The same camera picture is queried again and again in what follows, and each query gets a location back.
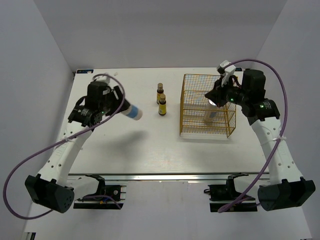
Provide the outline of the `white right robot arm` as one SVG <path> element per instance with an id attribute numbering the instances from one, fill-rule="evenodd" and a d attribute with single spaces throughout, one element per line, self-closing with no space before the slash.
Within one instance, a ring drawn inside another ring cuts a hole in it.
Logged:
<path id="1" fill-rule="evenodd" d="M 243 72 L 242 83 L 231 75 L 221 76 L 205 94 L 217 107 L 227 103 L 241 107 L 256 134 L 269 170 L 269 183 L 256 182 L 246 195 L 257 199 L 265 211 L 300 207 L 316 190 L 313 180 L 306 180 L 297 168 L 282 130 L 284 120 L 276 103 L 265 97 L 266 77 L 260 70 Z"/>

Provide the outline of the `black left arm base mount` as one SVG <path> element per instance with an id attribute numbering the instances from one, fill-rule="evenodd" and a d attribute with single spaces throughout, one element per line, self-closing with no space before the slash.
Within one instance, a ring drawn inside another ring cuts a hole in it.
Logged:
<path id="1" fill-rule="evenodd" d="M 74 190 L 74 209 L 121 210 L 125 203 L 127 186 L 100 175 L 87 174 L 68 183 Z"/>

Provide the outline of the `white jar blue label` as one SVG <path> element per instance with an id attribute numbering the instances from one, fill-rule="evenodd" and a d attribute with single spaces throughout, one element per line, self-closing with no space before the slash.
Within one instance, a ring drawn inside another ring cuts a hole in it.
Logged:
<path id="1" fill-rule="evenodd" d="M 138 121 L 142 118 L 143 116 L 143 111 L 140 110 L 138 107 L 135 105 L 130 105 L 128 109 L 124 110 L 121 112 L 124 116 L 133 119 L 135 121 Z"/>

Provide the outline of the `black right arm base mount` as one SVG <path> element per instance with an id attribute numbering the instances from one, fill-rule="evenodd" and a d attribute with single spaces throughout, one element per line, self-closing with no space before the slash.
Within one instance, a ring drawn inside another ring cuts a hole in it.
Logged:
<path id="1" fill-rule="evenodd" d="M 209 195 L 209 206 L 211 213 L 217 213 L 218 209 L 234 201 L 241 193 L 237 192 L 234 186 L 234 179 L 239 177 L 248 177 L 246 173 L 237 173 L 229 175 L 224 184 L 210 184 L 203 191 Z M 257 212 L 258 204 L 256 199 L 245 195 L 242 202 L 234 204 L 227 212 Z"/>

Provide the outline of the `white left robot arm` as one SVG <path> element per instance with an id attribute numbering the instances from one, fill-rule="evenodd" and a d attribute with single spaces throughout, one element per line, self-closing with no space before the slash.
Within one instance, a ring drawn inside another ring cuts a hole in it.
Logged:
<path id="1" fill-rule="evenodd" d="M 36 176 L 26 178 L 24 184 L 32 201 L 65 213 L 75 200 L 103 198 L 106 187 L 101 176 L 87 174 L 68 182 L 68 175 L 84 143 L 103 117 L 129 110 L 130 106 L 120 85 L 110 87 L 105 81 L 92 81 L 87 86 L 87 94 L 76 102 L 68 116 L 62 139 L 50 158 Z"/>

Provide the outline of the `white granule jar silver lid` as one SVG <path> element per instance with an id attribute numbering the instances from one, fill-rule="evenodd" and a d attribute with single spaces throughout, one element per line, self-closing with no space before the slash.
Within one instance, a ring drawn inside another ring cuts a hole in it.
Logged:
<path id="1" fill-rule="evenodd" d="M 204 124 L 212 125 L 216 120 L 216 114 L 219 112 L 219 107 L 211 100 L 208 100 L 204 112 Z"/>

